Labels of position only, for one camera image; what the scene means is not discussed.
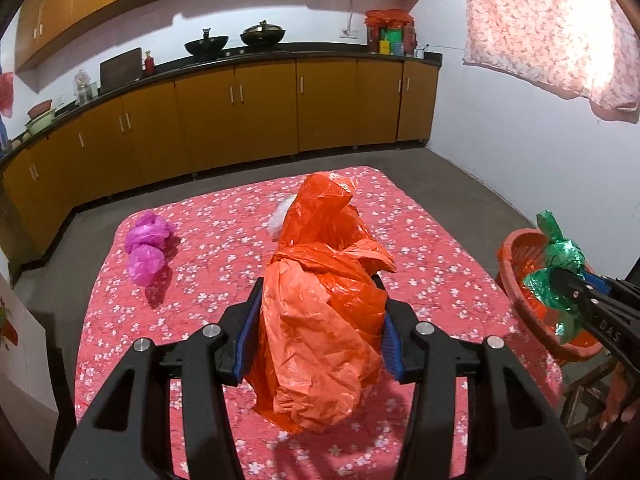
black countertop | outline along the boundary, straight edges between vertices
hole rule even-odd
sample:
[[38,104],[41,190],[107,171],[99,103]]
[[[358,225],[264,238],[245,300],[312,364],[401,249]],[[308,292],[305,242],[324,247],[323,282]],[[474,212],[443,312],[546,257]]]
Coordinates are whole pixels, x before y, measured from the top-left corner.
[[424,59],[412,57],[388,56],[385,54],[372,54],[367,52],[366,45],[349,44],[349,43],[279,43],[273,48],[254,50],[249,47],[228,48],[220,53],[220,56],[213,60],[198,60],[194,56],[175,59],[167,63],[156,66],[156,72],[152,76],[144,76],[143,78],[121,86],[111,92],[102,94],[92,99],[83,106],[77,106],[73,103],[63,107],[57,114],[53,123],[44,128],[37,134],[32,135],[27,140],[22,140],[21,134],[17,139],[21,140],[19,146],[7,153],[0,159],[0,170],[21,150],[31,145],[33,142],[48,136],[57,127],[66,123],[82,112],[97,106],[110,99],[126,94],[132,90],[142,88],[154,83],[158,83],[169,79],[178,79],[182,76],[218,68],[222,66],[234,66],[243,63],[251,63],[257,61],[277,61],[301,58],[317,58],[317,57],[354,57],[359,59],[381,59],[385,61],[403,62],[412,60],[433,66],[442,66],[442,54],[437,52],[425,52]]

metal screw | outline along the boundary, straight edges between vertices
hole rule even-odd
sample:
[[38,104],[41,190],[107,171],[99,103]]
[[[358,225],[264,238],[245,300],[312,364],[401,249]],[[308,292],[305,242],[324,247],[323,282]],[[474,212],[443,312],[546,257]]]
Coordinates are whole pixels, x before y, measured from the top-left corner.
[[430,335],[435,332],[435,327],[431,323],[427,323],[426,321],[421,321],[415,326],[415,331],[418,334],[422,335]]
[[486,339],[486,343],[494,349],[502,348],[504,346],[504,341],[498,337],[497,335],[491,335]]
[[220,328],[219,325],[216,325],[215,323],[209,324],[202,329],[202,333],[204,334],[204,337],[215,337],[220,332],[222,332],[222,329]]
[[151,346],[151,341],[146,337],[141,337],[140,339],[136,339],[133,343],[133,349],[136,352],[144,352],[147,348]]

green plastic bag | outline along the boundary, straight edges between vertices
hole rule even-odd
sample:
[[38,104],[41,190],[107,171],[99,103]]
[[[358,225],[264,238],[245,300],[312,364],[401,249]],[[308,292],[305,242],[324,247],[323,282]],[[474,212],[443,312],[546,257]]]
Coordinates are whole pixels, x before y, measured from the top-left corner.
[[536,222],[538,228],[548,239],[548,244],[545,247],[546,267],[534,270],[525,276],[522,283],[543,304],[560,311],[560,317],[556,323],[556,337],[561,344],[565,344],[580,333],[582,320],[574,304],[551,289],[549,277],[551,271],[559,267],[582,278],[584,254],[578,244],[562,236],[562,231],[551,211],[538,213]]

electrical outlet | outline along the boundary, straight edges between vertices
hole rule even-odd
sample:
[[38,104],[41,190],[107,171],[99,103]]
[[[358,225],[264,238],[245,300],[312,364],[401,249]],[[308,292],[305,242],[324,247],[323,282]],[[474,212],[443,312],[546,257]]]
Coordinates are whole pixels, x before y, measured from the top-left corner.
[[341,30],[341,38],[349,38],[350,40],[358,39],[358,31],[353,29],[344,28]]

yellow container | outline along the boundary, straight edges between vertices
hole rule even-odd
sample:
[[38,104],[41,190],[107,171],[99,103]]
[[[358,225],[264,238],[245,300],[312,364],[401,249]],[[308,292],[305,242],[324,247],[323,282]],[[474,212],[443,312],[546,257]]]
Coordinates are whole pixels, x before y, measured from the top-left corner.
[[391,43],[387,40],[380,40],[380,54],[391,54]]

